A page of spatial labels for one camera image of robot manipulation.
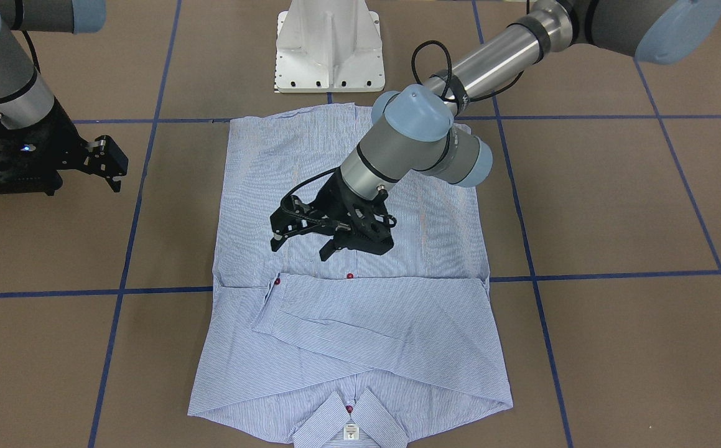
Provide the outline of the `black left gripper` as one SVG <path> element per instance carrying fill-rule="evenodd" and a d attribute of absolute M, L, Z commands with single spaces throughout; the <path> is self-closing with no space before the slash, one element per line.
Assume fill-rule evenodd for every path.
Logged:
<path fill-rule="evenodd" d="M 304 202 L 295 194 L 323 177 L 328 179 L 313 201 Z M 386 187 L 379 186 L 372 199 L 365 199 L 349 188 L 338 168 L 326 170 L 283 196 L 270 215 L 270 249 L 278 252 L 290 238 L 318 233 L 329 237 L 319 250 L 321 261 L 341 250 L 384 255 L 394 246 L 391 230 L 396 227 L 396 218 L 385 206 L 388 196 Z"/>

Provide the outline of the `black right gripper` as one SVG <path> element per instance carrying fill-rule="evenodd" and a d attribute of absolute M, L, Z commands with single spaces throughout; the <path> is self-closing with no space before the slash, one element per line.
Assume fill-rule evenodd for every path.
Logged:
<path fill-rule="evenodd" d="M 6 128 L 0 113 L 0 195 L 45 193 L 61 188 L 60 170 L 78 170 L 96 175 L 121 192 L 129 159 L 108 135 L 88 142 L 81 138 L 59 100 L 36 124 Z"/>

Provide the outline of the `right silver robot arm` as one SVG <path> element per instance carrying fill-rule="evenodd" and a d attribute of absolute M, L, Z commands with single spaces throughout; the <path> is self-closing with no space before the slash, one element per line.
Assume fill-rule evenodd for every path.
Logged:
<path fill-rule="evenodd" d="M 45 82 L 29 36 L 96 33 L 105 19 L 104 1 L 0 1 L 0 195 L 54 195 L 61 170 L 121 190 L 129 159 L 111 136 L 81 138 Z"/>

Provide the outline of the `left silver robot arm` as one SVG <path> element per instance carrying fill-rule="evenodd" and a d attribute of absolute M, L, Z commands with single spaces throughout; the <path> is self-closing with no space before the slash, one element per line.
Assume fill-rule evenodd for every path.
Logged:
<path fill-rule="evenodd" d="M 454 119 L 487 100 L 522 73 L 576 44 L 588 44 L 639 62 L 670 65 L 698 48 L 721 17 L 721 1 L 537 1 L 489 42 L 446 69 L 415 78 L 403 91 L 384 93 L 372 125 L 311 202 L 295 189 L 270 215 L 270 248 L 308 233 L 328 238 L 321 261 L 348 249 L 383 255 L 392 249 L 396 218 L 385 202 L 411 171 L 458 187 L 474 187 L 491 171 L 490 147 L 457 130 Z"/>

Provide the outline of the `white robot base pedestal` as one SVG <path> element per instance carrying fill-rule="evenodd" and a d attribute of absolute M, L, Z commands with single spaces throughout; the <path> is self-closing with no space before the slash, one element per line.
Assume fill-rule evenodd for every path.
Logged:
<path fill-rule="evenodd" d="M 277 15 L 277 93 L 377 93 L 380 17 L 365 1 L 293 1 Z"/>

